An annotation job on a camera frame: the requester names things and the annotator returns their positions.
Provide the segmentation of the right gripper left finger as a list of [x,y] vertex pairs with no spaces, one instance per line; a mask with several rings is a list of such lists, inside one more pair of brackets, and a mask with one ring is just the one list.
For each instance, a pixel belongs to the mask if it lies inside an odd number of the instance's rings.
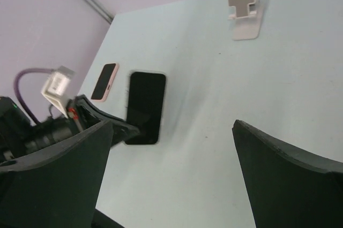
[[1,227],[91,227],[113,137],[109,122],[1,164]]

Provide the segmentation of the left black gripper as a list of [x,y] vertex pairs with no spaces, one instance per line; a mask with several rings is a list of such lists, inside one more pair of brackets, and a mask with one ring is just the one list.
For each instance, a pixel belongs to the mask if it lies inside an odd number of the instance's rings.
[[80,132],[101,121],[108,121],[113,128],[111,147],[140,135],[138,127],[98,109],[84,94],[70,99],[66,110],[68,117],[74,121]]

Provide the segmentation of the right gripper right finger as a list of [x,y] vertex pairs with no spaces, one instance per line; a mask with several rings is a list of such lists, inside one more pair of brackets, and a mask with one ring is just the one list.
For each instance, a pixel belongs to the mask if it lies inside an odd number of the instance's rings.
[[236,120],[233,137],[256,227],[342,227],[342,163]]

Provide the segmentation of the black phone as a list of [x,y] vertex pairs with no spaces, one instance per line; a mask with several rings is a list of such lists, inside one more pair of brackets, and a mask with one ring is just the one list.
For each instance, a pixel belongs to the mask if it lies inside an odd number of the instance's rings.
[[159,141],[166,83],[162,73],[131,73],[126,122],[138,127],[140,134],[126,144],[154,145]]

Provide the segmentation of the pink case phone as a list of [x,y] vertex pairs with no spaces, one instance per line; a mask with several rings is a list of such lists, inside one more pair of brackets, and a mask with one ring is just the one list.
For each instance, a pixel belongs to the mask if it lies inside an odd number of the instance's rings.
[[109,63],[103,66],[92,92],[91,100],[103,102],[107,99],[118,68],[117,63]]

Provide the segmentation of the white phone stand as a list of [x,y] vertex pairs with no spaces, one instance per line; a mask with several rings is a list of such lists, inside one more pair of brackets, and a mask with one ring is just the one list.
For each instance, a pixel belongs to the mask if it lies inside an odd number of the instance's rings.
[[229,19],[234,21],[234,41],[254,40],[259,36],[264,6],[259,0],[228,0],[234,9]]

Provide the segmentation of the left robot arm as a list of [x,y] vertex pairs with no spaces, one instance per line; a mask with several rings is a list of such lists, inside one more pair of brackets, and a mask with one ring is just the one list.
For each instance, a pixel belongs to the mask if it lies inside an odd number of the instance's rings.
[[112,147],[141,134],[138,127],[96,108],[85,95],[69,100],[66,110],[66,117],[48,117],[32,125],[11,98],[1,97],[1,162],[71,138],[101,121],[109,121],[113,126]]

